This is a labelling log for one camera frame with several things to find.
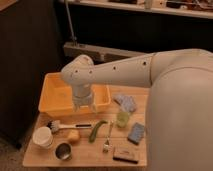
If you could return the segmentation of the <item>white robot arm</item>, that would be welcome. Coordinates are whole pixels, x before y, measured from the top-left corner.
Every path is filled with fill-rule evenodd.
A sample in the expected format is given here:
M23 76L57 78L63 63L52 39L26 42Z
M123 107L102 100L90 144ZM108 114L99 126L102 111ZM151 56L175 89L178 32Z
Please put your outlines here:
M61 76L77 106L91 84L148 88L147 171L213 171L213 52L163 51L99 65L80 55Z

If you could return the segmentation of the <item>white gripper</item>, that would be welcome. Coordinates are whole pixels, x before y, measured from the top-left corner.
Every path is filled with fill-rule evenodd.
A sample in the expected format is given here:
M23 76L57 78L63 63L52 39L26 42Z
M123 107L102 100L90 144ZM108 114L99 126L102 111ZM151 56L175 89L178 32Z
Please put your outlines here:
M96 105L93 103L94 95L90 84L72 87L73 111L77 112L80 106L90 106L92 112L97 113Z

